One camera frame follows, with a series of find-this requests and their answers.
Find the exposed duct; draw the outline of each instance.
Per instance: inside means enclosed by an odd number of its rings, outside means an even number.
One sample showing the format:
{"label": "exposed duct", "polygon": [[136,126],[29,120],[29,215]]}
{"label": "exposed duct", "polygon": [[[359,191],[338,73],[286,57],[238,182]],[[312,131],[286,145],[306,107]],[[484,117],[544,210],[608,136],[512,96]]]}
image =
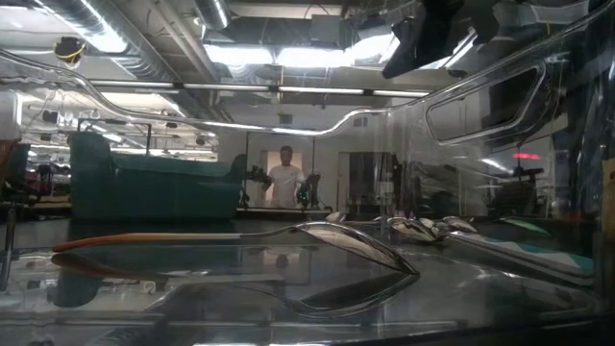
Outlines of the exposed duct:
{"label": "exposed duct", "polygon": [[[179,78],[140,31],[109,0],[35,0],[83,37],[89,45],[142,81],[175,82]],[[165,95],[187,113],[203,107],[186,93]]]}
{"label": "exposed duct", "polygon": [[194,0],[194,5],[210,30],[222,30],[231,23],[231,9],[225,0]]}

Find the green sofa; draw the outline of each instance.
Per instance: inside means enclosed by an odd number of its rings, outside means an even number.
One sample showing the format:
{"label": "green sofa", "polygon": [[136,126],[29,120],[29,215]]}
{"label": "green sofa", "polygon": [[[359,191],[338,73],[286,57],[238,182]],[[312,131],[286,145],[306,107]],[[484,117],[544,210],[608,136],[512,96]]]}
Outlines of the green sofa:
{"label": "green sofa", "polygon": [[113,153],[95,133],[69,139],[73,217],[80,219],[229,219],[246,156],[233,163]]}

